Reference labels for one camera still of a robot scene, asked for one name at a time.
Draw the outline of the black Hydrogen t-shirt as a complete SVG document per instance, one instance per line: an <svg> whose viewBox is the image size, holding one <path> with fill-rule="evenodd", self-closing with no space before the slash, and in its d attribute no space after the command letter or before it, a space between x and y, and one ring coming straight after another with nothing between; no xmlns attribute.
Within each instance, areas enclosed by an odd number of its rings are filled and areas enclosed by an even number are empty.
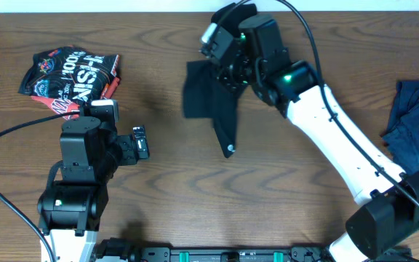
<svg viewBox="0 0 419 262"><path fill-rule="evenodd" d="M255 4L231 3L215 12L211 23L217 23L218 27L223 27L234 37L239 37L242 34L239 25L257 13ZM254 79L255 59L250 57L247 38L245 53L250 59L250 68L252 69L250 84ZM222 87L213 87L209 94L204 94L199 81L203 77L202 68L206 61L207 59L197 60L186 64L187 77L183 84L183 114L188 119L211 119L223 155L229 158L236 151L237 107L238 100L242 95L232 95Z"/></svg>

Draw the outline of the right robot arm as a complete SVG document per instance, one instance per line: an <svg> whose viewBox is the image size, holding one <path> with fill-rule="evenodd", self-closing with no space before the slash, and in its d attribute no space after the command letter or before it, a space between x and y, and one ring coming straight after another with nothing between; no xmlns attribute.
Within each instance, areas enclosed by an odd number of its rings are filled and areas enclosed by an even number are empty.
<svg viewBox="0 0 419 262"><path fill-rule="evenodd" d="M344 180L358 210L331 243L334 261L371 261L419 231L419 173L407 174L354 124L325 84L319 63L290 59L274 18L245 6L220 11L201 37L213 82L236 104L255 95L300 129Z"/></svg>

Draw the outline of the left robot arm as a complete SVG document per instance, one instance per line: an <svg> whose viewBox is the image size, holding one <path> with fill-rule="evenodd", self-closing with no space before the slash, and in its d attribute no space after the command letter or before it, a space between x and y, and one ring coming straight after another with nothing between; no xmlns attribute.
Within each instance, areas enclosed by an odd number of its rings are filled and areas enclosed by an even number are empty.
<svg viewBox="0 0 419 262"><path fill-rule="evenodd" d="M37 206L41 259L89 261L109 180L118 167L149 157L145 128L118 135L112 118L80 116L63 124L60 147L62 159L52 166Z"/></svg>

